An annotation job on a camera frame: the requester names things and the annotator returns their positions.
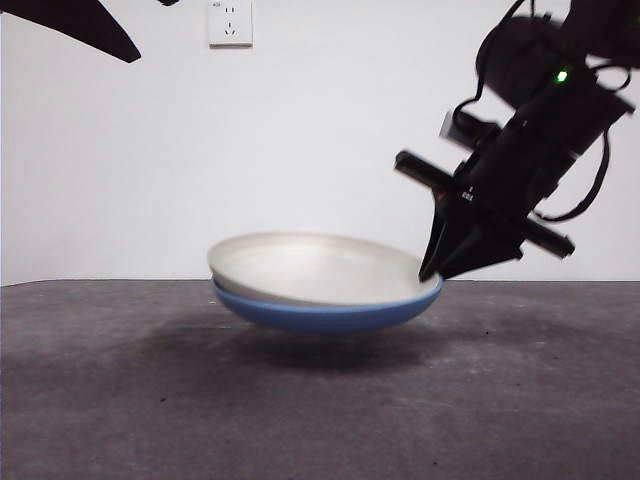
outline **stacked plates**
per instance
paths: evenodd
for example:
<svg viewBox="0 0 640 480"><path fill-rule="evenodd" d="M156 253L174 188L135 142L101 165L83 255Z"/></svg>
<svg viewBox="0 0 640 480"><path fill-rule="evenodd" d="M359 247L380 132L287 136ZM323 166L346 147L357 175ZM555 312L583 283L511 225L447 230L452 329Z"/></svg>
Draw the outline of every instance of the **stacked plates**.
<svg viewBox="0 0 640 480"><path fill-rule="evenodd" d="M384 245L312 233L260 233L215 245L214 290L233 312L283 330L341 333L397 325L426 310L442 279Z"/></svg>

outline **robotic arm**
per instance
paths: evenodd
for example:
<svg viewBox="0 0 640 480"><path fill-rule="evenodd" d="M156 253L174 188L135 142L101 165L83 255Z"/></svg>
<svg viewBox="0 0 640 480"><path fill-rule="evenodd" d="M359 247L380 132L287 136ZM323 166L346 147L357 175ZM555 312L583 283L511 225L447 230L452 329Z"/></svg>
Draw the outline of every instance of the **robotic arm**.
<svg viewBox="0 0 640 480"><path fill-rule="evenodd" d="M430 187L436 212L420 270L451 278L520 259L529 240L564 258L575 247L529 218L557 188L560 178L600 137L603 162L591 192L573 211L549 218L565 221L583 213L604 180L610 156L608 131L634 107L598 83L598 70L640 67L640 0L573 0L564 23L549 16L514 16L519 0L484 41L477 58L478 92L450 113L441 135L472 151L454 175L410 152L396 169ZM590 67L587 55L605 59ZM488 86L515 110L501 128L464 112Z"/></svg>
<svg viewBox="0 0 640 480"><path fill-rule="evenodd" d="M159 0L173 5L178 0ZM141 55L98 0L0 0L0 12L57 30L127 63Z"/></svg>

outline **white wall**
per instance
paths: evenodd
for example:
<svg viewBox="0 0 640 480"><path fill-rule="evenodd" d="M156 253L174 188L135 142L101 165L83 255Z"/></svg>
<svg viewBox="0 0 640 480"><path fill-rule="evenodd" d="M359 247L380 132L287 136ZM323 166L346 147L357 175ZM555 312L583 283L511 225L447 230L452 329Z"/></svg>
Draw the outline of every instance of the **white wall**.
<svg viewBox="0 0 640 480"><path fill-rule="evenodd" d="M210 245L273 229L421 256L431 197L394 156L462 160L437 133L474 91L477 48L510 3L256 0L253 50L212 51L204 1L110 0L143 53L132 65L3 15L4 283L205 278ZM626 95L640 101L640 81ZM491 95L475 110L510 113ZM527 246L520 263L467 278L640 279L639 122L615 127L598 202L561 226L571 259ZM545 210L582 198L600 149Z"/></svg>

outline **white plate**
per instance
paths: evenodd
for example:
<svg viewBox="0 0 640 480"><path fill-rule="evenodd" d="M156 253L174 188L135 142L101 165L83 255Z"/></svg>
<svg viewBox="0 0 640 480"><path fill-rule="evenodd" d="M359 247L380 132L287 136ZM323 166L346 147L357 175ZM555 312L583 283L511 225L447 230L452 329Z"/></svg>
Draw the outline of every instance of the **white plate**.
<svg viewBox="0 0 640 480"><path fill-rule="evenodd" d="M438 288L418 281L420 260L394 248L313 233L257 233L209 250L216 282L229 293L288 305L379 305Z"/></svg>

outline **green led light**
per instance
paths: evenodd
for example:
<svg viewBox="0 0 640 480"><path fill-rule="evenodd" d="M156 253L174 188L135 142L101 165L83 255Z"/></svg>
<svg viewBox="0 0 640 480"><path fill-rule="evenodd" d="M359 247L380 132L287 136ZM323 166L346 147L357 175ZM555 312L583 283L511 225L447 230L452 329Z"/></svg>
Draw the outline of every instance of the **green led light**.
<svg viewBox="0 0 640 480"><path fill-rule="evenodd" d="M569 72L566 70L560 70L556 75L556 83L564 83L569 79Z"/></svg>

